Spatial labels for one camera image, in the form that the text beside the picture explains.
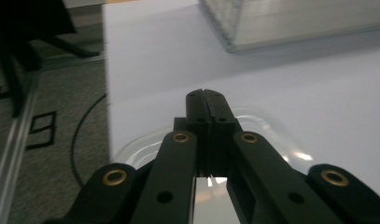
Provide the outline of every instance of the white tabletop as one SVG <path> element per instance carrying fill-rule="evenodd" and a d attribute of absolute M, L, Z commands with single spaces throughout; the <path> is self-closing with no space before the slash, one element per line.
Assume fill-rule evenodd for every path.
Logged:
<path fill-rule="evenodd" d="M 279 120 L 317 163 L 351 172 L 380 195 L 380 30 L 230 54 L 196 0 L 104 6 L 110 157 L 185 117 L 185 96 Z"/>

